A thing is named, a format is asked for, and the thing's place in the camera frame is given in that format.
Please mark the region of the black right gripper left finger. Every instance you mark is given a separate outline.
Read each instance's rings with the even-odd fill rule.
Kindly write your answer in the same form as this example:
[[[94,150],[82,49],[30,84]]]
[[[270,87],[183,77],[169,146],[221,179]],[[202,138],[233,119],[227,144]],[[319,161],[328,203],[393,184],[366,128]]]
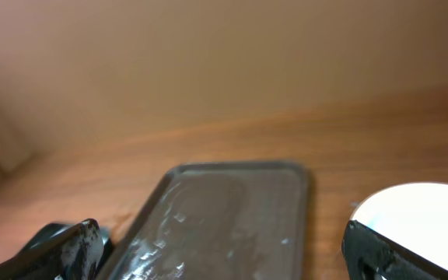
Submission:
[[[100,227],[86,219],[0,264],[0,280],[92,280],[103,255]]]

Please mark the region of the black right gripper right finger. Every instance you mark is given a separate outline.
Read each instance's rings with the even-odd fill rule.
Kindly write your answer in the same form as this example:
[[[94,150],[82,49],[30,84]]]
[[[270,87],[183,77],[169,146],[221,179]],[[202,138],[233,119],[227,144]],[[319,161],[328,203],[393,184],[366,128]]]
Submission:
[[[350,279],[448,280],[448,222],[351,220],[341,252]]]

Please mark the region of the white plate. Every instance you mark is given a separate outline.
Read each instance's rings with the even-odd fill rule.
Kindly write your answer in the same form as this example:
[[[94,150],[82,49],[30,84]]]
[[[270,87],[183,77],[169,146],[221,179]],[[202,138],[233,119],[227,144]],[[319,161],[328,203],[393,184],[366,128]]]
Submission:
[[[399,184],[367,197],[352,221],[448,271],[448,184]]]

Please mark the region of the dark brown serving tray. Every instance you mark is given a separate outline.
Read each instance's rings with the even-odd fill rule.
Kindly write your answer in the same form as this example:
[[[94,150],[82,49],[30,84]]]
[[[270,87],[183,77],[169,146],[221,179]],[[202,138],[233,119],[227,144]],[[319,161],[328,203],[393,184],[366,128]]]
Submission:
[[[284,160],[167,171],[101,279],[300,279],[308,171]]]

